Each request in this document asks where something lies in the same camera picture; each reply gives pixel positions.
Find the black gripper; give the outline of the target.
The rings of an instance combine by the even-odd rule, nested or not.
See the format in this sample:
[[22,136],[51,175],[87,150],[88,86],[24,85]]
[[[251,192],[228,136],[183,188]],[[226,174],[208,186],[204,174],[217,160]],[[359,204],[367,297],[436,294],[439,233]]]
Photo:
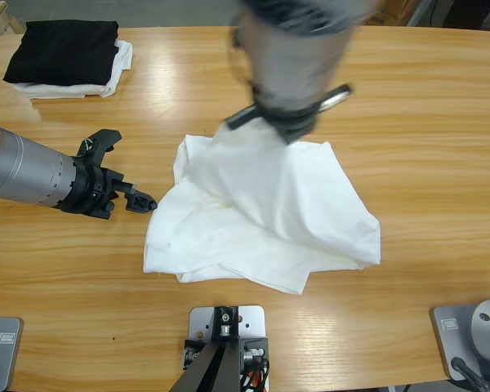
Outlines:
[[69,194],[56,204],[57,209],[108,220],[118,192],[124,193],[127,211],[147,213],[157,208],[156,200],[135,189],[133,184],[124,182],[122,173],[88,162],[85,158],[73,157],[72,160],[75,178]]
[[349,83],[342,84],[328,91],[317,103],[293,111],[269,108],[258,103],[255,99],[252,105],[226,118],[224,123],[231,131],[234,131],[255,118],[263,118],[274,128],[282,140],[291,144],[314,130],[318,116],[322,112],[338,106],[347,100],[352,93],[353,89]]

